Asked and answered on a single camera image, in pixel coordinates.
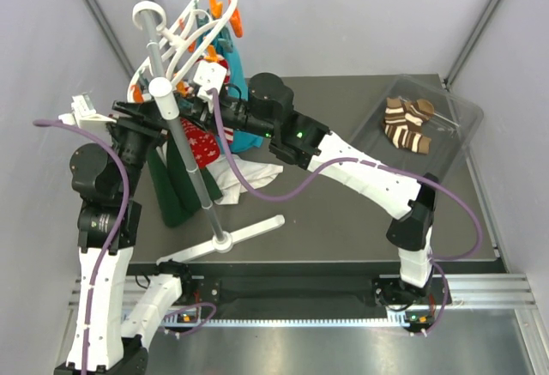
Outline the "white cloth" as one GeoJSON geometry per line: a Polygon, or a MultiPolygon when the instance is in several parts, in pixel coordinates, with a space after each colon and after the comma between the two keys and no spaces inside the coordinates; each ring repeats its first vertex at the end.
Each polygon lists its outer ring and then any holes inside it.
{"type": "MultiPolygon", "coordinates": [[[[166,161],[166,145],[156,149],[160,158],[166,161]]],[[[233,159],[237,169],[253,189],[260,189],[272,183],[283,173],[281,165],[243,160],[237,155],[233,159]]],[[[240,196],[247,191],[221,151],[216,161],[200,170],[210,199],[219,205],[236,205],[240,196]]]]}

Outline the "red white striped sock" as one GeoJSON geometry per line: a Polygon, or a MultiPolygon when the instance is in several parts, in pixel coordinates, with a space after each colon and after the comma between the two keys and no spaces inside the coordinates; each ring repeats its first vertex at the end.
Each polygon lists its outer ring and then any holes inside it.
{"type": "Polygon", "coordinates": [[[200,126],[204,131],[211,131],[211,118],[214,113],[214,100],[211,89],[216,89],[220,93],[225,84],[225,79],[228,74],[228,68],[216,62],[210,62],[204,59],[196,63],[195,74],[192,82],[196,87],[196,97],[198,104],[202,107],[199,111],[197,126],[200,126]]]}

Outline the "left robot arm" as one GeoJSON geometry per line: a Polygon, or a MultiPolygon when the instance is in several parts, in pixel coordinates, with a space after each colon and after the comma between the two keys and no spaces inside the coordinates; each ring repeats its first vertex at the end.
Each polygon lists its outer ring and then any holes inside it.
{"type": "Polygon", "coordinates": [[[81,284],[75,335],[56,374],[143,374],[151,341],[169,307],[185,303],[195,284],[181,263],[158,266],[129,316],[123,315],[126,272],[142,206],[133,196],[148,154],[166,139],[156,106],[121,103],[119,116],[96,112],[76,95],[60,116],[91,141],[71,156],[71,187],[82,200],[77,219],[81,284]]]}

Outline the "orange clothes peg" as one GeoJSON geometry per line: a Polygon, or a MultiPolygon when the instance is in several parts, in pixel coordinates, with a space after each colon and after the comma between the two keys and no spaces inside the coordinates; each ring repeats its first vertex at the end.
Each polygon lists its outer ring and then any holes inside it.
{"type": "Polygon", "coordinates": [[[209,45],[204,52],[203,59],[210,63],[218,63],[220,61],[220,57],[217,54],[215,47],[213,45],[209,45]]]}

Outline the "white round clip hanger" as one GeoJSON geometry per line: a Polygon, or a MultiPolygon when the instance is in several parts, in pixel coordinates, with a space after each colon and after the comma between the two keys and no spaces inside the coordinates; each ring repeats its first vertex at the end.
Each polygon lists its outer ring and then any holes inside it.
{"type": "Polygon", "coordinates": [[[132,10],[132,21],[135,27],[142,30],[142,10],[150,9],[160,17],[156,29],[160,36],[161,59],[162,62],[170,61],[164,71],[175,88],[225,25],[228,24],[228,30],[235,37],[229,20],[236,8],[238,0],[191,0],[168,27],[166,12],[159,4],[140,1],[132,10]]]}

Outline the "dark green cloth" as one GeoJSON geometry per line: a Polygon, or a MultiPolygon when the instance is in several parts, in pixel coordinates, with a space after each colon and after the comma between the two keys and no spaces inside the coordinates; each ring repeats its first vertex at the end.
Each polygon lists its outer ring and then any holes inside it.
{"type": "Polygon", "coordinates": [[[174,228],[189,220],[202,205],[174,141],[169,138],[165,145],[166,161],[154,149],[148,153],[147,163],[161,218],[167,227],[174,228]]]}

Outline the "orange peg on teal cloth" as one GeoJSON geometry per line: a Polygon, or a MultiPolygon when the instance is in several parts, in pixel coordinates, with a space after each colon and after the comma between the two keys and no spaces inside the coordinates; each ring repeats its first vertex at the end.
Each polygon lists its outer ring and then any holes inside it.
{"type": "Polygon", "coordinates": [[[233,11],[229,22],[230,22],[230,25],[231,25],[231,28],[233,30],[233,33],[234,33],[235,37],[239,38],[239,39],[242,38],[243,35],[244,35],[244,29],[243,29],[243,26],[242,26],[241,16],[240,16],[238,8],[236,8],[233,11]]]}

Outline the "near white stand foot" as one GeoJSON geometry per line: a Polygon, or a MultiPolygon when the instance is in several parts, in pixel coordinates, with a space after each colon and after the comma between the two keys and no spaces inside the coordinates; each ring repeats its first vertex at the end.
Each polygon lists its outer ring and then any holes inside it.
{"type": "Polygon", "coordinates": [[[274,231],[275,229],[284,226],[285,223],[286,219],[283,215],[276,215],[231,233],[224,231],[221,239],[217,239],[214,236],[212,239],[204,241],[201,244],[193,245],[184,250],[161,257],[156,261],[156,264],[160,265],[161,263],[167,262],[189,263],[190,261],[194,261],[215,252],[227,253],[236,244],[274,231]]]}

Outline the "near grey stand pole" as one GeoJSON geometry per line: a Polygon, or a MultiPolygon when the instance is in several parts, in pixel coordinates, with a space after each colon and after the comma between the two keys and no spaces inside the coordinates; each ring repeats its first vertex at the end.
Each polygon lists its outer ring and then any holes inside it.
{"type": "Polygon", "coordinates": [[[181,125],[178,105],[172,91],[172,84],[166,78],[160,54],[160,44],[157,39],[157,29],[153,11],[150,9],[144,9],[140,12],[140,17],[142,20],[143,30],[148,36],[147,50],[149,62],[152,68],[152,75],[154,77],[148,87],[149,93],[151,93],[154,97],[160,114],[163,119],[165,119],[173,141],[177,145],[181,159],[185,164],[186,171],[190,176],[190,181],[192,182],[196,190],[196,194],[201,202],[202,209],[208,216],[214,236],[217,239],[221,239],[223,229],[220,224],[220,220],[215,213],[213,201],[210,199],[200,169],[191,152],[188,139],[181,125]]]}

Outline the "teal green clothes peg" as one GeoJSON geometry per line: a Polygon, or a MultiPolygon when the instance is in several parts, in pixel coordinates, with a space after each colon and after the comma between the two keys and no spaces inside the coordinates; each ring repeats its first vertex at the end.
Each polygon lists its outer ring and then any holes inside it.
{"type": "Polygon", "coordinates": [[[214,48],[221,56],[224,57],[228,53],[233,53],[234,44],[231,39],[217,37],[214,40],[214,48]]]}

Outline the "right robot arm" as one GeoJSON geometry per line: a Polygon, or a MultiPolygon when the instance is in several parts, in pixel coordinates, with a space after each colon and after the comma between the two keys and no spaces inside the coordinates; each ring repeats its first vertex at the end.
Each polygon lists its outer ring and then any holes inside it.
{"type": "Polygon", "coordinates": [[[215,76],[211,66],[192,77],[194,105],[187,118],[204,129],[215,129],[221,142],[226,141],[226,129],[262,136],[277,159],[309,172],[294,191],[278,196],[279,202],[323,175],[381,207],[392,218],[386,237],[398,250],[400,277],[396,288],[379,292],[379,299],[411,304],[427,297],[432,290],[436,181],[391,169],[353,148],[325,124],[297,112],[294,92],[272,73],[250,79],[246,100],[230,96],[225,79],[225,71],[215,76]]]}

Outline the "clear plastic bin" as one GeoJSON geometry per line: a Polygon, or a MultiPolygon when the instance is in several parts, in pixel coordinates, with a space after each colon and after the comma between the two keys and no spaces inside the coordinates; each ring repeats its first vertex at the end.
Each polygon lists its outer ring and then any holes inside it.
{"type": "Polygon", "coordinates": [[[471,139],[484,113],[473,102],[424,83],[408,75],[397,76],[387,86],[373,109],[350,136],[349,143],[356,149],[382,163],[418,175],[430,173],[445,183],[464,161],[471,139]],[[434,114],[421,126],[421,134],[431,138],[428,154],[398,149],[383,132],[386,99],[401,102],[427,100],[434,114]]]}

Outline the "brown striped sock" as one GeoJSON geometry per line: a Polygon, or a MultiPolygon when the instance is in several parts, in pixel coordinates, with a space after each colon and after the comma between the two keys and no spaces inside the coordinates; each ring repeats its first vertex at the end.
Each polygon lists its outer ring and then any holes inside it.
{"type": "Polygon", "coordinates": [[[433,104],[426,99],[409,101],[387,97],[383,132],[396,148],[428,154],[431,138],[422,133],[422,126],[434,116],[434,112],[433,104]]]}

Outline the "aluminium frame rail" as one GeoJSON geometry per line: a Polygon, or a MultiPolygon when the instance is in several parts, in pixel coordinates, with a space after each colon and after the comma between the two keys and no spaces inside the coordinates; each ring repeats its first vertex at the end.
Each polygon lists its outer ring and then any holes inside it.
{"type": "Polygon", "coordinates": [[[512,274],[435,275],[428,293],[406,295],[392,275],[198,277],[160,308],[168,329],[381,327],[428,330],[441,311],[533,309],[528,280],[512,274]]]}

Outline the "teal blue cloth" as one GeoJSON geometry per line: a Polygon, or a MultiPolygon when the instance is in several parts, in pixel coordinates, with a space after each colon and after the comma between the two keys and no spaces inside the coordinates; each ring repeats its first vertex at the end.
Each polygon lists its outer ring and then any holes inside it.
{"type": "MultiPolygon", "coordinates": [[[[220,32],[215,36],[215,38],[208,44],[214,46],[214,40],[217,37],[222,37],[226,39],[232,40],[231,32],[228,30],[227,25],[225,25],[220,32]]],[[[245,102],[248,100],[248,88],[246,86],[246,82],[244,79],[244,71],[241,64],[241,59],[238,54],[238,50],[236,46],[234,46],[233,53],[228,53],[224,57],[221,56],[218,52],[217,54],[220,57],[219,64],[222,64],[224,67],[228,68],[228,74],[225,79],[224,87],[227,86],[228,88],[224,88],[226,91],[226,94],[220,97],[221,100],[221,111],[222,112],[228,112],[228,107],[231,105],[232,109],[238,110],[239,108],[242,109],[245,105],[245,102]]],[[[203,59],[204,53],[197,58],[195,64],[203,59]]],[[[193,67],[190,69],[190,72],[187,74],[187,76],[184,78],[185,85],[189,86],[189,84],[193,84],[192,77],[195,74],[196,65],[193,65],[193,67]]],[[[190,102],[188,101],[188,98],[194,94],[187,94],[184,97],[187,99],[185,101],[185,104],[190,108],[190,102]]],[[[187,112],[181,112],[180,117],[186,118],[188,120],[188,113],[190,109],[187,112]]],[[[228,141],[229,147],[232,151],[232,153],[238,154],[241,152],[244,152],[251,148],[259,148],[262,145],[262,138],[260,136],[252,135],[250,133],[246,133],[243,131],[234,132],[231,128],[228,126],[226,129],[226,139],[228,141]]]]}

